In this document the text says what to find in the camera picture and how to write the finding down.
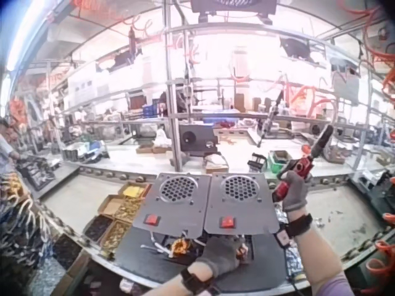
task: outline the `red switch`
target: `red switch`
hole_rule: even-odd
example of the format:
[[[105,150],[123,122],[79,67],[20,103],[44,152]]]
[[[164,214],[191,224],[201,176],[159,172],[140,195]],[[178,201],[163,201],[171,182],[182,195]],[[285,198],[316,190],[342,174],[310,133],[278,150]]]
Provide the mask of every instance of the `red switch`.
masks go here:
[[[144,223],[151,225],[151,226],[158,226],[159,220],[160,220],[160,217],[158,217],[157,215],[148,214],[148,215],[146,215]]]
[[[221,218],[221,228],[235,228],[235,219],[232,216]]]

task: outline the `fluorescent light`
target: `fluorescent light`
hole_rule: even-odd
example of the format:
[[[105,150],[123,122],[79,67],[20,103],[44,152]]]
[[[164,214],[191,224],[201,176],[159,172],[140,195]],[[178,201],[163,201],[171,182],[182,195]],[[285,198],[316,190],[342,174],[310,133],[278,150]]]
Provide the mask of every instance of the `fluorescent light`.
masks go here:
[[[0,96],[0,116],[6,116],[6,105],[8,103],[8,97],[10,95],[11,79],[7,74],[1,85],[1,96]]]
[[[36,28],[34,24],[42,17],[45,0],[33,0],[27,10],[22,23],[19,26],[17,36],[12,43],[10,54],[7,60],[8,71],[14,71],[18,60],[21,58],[22,49],[26,48],[26,38],[31,36],[31,29]]]

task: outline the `red electric screwdriver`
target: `red electric screwdriver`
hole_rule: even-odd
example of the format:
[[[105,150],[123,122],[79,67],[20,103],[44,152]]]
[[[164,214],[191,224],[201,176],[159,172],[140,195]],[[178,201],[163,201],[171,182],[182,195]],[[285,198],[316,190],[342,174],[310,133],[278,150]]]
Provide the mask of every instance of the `red electric screwdriver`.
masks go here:
[[[313,160],[321,155],[326,144],[331,139],[332,134],[333,126],[327,125],[311,148],[311,153],[299,160],[291,160],[288,162],[287,166],[277,174],[277,178],[281,179],[283,174],[289,170],[293,170],[300,177],[306,178],[309,175],[311,169],[314,167]],[[289,184],[285,181],[281,181],[273,191],[273,202],[281,202],[286,197],[288,189]]]

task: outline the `hand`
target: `hand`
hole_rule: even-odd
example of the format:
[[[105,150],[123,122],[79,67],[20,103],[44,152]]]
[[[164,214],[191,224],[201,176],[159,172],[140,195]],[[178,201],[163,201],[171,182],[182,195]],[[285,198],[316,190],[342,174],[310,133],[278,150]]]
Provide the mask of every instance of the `hand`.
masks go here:
[[[211,237],[204,247],[203,255],[196,261],[207,264],[216,278],[239,266],[236,256],[242,244],[243,240],[237,237]]]
[[[284,181],[289,184],[288,194],[283,201],[283,211],[286,213],[296,211],[307,204],[307,191],[308,186],[306,183],[309,182],[311,178],[307,177],[304,180],[294,171],[288,171]]]

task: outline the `black wristband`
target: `black wristband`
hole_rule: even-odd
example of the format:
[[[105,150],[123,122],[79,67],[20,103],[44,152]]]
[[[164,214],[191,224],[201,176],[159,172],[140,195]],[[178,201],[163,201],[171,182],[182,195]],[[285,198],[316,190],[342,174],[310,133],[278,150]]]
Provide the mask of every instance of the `black wristband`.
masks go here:
[[[181,283],[193,295],[199,295],[210,286],[211,280],[202,282],[195,274],[191,274],[187,268],[183,269],[180,274],[183,278]]]
[[[290,222],[289,224],[280,223],[280,230],[275,234],[275,238],[283,249],[290,246],[291,239],[300,236],[310,229],[313,222],[311,214],[303,215],[300,218]]]
[[[300,236],[310,229],[313,217],[311,214],[303,215],[300,218],[286,225],[286,232],[289,237]]]

